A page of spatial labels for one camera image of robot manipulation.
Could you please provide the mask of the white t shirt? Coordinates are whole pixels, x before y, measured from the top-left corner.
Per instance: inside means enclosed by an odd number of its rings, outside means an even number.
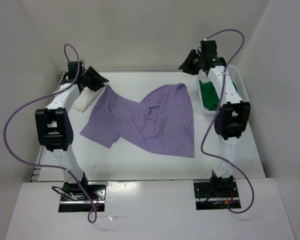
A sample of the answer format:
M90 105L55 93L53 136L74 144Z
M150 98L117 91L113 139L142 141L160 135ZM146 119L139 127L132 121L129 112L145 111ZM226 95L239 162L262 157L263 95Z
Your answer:
M72 104L72 108L80 113L83 113L95 100L99 100L106 87L102 87L97 91L90 90L88 87L85 87L79 97Z

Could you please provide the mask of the purple t shirt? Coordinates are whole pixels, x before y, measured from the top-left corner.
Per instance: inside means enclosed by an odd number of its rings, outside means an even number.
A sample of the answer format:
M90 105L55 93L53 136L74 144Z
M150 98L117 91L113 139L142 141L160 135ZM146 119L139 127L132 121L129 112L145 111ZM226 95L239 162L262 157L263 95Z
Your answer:
M193 158L194 112L187 86L162 85L141 102L106 86L80 134L106 148L123 138L150 153Z

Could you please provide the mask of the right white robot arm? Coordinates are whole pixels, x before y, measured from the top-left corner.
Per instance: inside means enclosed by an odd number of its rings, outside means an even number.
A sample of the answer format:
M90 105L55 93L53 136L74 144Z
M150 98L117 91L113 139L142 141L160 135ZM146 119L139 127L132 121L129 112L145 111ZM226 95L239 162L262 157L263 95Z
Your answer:
M240 97L234 87L227 63L218 56L214 40L202 40L200 51L191 50L179 69L194 76L205 73L219 98L213 129L219 139L220 163L212 170L208 194L220 198L234 184L232 163L239 139L247 127L251 105Z

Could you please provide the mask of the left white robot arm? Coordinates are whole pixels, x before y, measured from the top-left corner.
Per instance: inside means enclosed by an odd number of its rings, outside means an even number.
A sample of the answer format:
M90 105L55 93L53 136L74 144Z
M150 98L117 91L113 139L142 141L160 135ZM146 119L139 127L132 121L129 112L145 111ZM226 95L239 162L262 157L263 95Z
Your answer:
M76 102L83 108L89 106L109 80L81 61L70 61L67 67L52 102L35 111L35 123L40 145L54 156L57 168L63 170L63 192L84 200L90 187L72 148L74 131L68 113Z

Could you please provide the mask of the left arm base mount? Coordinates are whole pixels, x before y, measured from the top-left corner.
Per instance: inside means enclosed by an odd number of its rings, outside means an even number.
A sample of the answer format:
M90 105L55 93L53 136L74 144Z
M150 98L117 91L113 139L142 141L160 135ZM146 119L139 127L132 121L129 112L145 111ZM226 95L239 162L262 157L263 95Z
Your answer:
M105 211L106 184L84 184L88 196L93 201L97 212ZM62 187L52 186L51 189L60 195L59 213L89 212L93 209L89 198L77 184L64 183Z

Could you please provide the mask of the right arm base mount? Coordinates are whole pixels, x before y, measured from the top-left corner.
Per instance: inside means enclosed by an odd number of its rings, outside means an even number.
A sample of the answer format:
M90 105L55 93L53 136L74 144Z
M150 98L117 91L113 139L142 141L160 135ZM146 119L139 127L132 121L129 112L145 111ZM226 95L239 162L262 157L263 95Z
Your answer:
M194 180L193 190L195 197L196 210L223 210L227 209L230 203L230 209L240 209L240 197L237 184L233 180L213 183L208 180Z

